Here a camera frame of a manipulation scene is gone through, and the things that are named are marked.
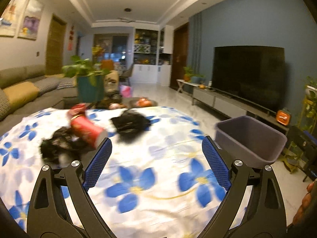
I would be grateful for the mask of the person's right hand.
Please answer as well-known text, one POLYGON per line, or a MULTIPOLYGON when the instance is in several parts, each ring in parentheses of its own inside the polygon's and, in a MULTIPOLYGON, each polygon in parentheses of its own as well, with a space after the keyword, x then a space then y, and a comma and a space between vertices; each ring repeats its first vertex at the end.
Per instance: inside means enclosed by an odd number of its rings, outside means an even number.
POLYGON ((310 183, 307 186, 307 194, 303 197, 302 202, 301 202, 301 206, 298 208, 296 214, 293 217, 293 221, 292 224, 296 225, 298 224, 298 222, 301 220, 301 218, 303 217, 303 214, 305 212, 305 210, 308 208, 308 206, 310 205, 311 201, 312 201, 312 190, 313 188, 316 186, 316 180, 312 183, 310 183))

